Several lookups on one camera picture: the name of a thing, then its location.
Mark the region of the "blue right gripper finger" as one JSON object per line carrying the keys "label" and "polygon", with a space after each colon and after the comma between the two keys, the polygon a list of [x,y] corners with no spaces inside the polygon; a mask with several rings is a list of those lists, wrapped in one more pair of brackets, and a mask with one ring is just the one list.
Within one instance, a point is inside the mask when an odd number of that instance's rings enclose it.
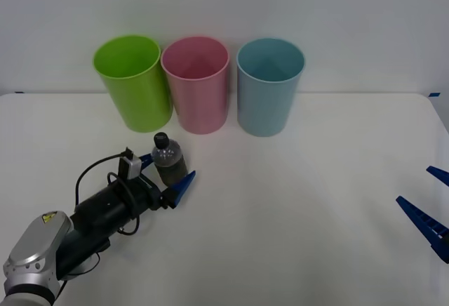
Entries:
{"label": "blue right gripper finger", "polygon": [[436,168],[434,166],[429,166],[426,171],[433,175],[435,178],[440,180],[445,185],[449,185],[449,172]]}
{"label": "blue right gripper finger", "polygon": [[432,250],[444,263],[448,263],[448,228],[433,219],[402,196],[396,202],[429,242]]}

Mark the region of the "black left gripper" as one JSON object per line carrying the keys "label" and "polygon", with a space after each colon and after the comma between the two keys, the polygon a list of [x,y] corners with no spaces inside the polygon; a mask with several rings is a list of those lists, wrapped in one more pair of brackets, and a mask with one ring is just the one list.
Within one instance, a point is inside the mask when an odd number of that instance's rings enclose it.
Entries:
{"label": "black left gripper", "polygon": [[[140,165],[140,172],[143,172],[153,162],[151,153],[139,157],[138,165]],[[141,177],[133,179],[132,195],[137,205],[135,214],[141,215],[146,210],[157,211],[160,208],[175,209],[191,185],[195,175],[196,171],[192,171],[181,179],[181,181],[165,188],[163,191],[158,187],[152,187]]]}

